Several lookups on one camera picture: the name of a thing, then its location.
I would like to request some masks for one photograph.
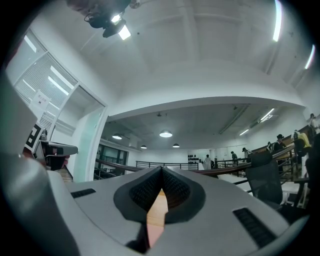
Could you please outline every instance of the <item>person in white shirt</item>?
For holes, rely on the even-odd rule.
[[[272,144],[270,141],[268,141],[268,145],[266,146],[266,150],[271,152],[272,151]]]
[[[320,125],[318,124],[315,114],[310,115],[309,126],[314,130],[315,134],[320,134]]]
[[[252,155],[252,151],[249,149],[246,149],[245,147],[242,148],[242,152],[244,152],[244,158],[248,158],[249,155]]]
[[[205,170],[210,170],[211,169],[211,159],[210,159],[208,154],[206,155],[206,158],[204,159],[203,168]]]

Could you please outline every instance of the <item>black vent grille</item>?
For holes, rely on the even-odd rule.
[[[233,214],[241,222],[255,243],[262,248],[276,239],[276,236],[248,209],[234,210]]]
[[[83,197],[83,196],[86,196],[86,195],[90,195],[90,194],[95,193],[95,192],[96,191],[93,188],[88,188],[88,189],[72,192],[71,196],[73,198],[80,198],[80,197]]]

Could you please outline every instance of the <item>wooden handrail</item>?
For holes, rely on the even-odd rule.
[[[273,159],[277,159],[280,156],[283,156],[284,154],[290,152],[291,150],[293,150],[295,148],[294,145],[289,146],[284,148],[283,150],[281,150],[280,152],[277,152],[275,154],[272,155]],[[107,162],[107,161],[103,161],[100,159],[95,159],[96,162],[101,163],[103,165],[107,165],[107,166],[111,166],[111,167],[115,167],[118,169],[122,169],[122,170],[127,170],[127,171],[131,171],[131,172],[137,172],[142,170],[143,168],[139,168],[139,167],[133,167],[133,166],[127,166],[127,165],[122,165],[119,163],[113,163],[113,162]],[[220,169],[210,169],[210,170],[194,170],[191,172],[197,173],[197,174],[203,174],[206,176],[216,176],[216,175],[222,175],[222,174],[231,174],[231,173],[235,173],[235,172],[239,172],[239,171],[243,171],[246,168],[250,167],[251,163],[244,163],[244,164],[240,164],[240,165],[236,165],[233,167],[227,167],[227,168],[220,168]]]

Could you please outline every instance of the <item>floor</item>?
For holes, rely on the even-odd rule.
[[[165,214],[167,212],[167,199],[165,193],[161,190],[146,216],[146,227],[151,248],[165,230]]]
[[[55,172],[58,172],[61,175],[61,177],[65,183],[74,181],[72,179],[72,176],[69,174],[69,172],[65,168],[62,168],[60,170],[56,170]]]

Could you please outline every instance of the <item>black office chair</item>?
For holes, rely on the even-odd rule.
[[[245,175],[254,197],[278,210],[283,199],[278,163],[269,151],[263,151],[251,156],[251,167],[245,170]]]
[[[269,151],[263,151],[251,156],[251,167],[245,170],[245,175],[254,197],[260,199],[271,208],[277,210],[289,223],[293,223],[305,215],[304,209],[297,208],[305,183],[308,178],[296,179],[299,191],[296,195],[294,207],[280,205],[283,199],[278,163],[273,159]]]

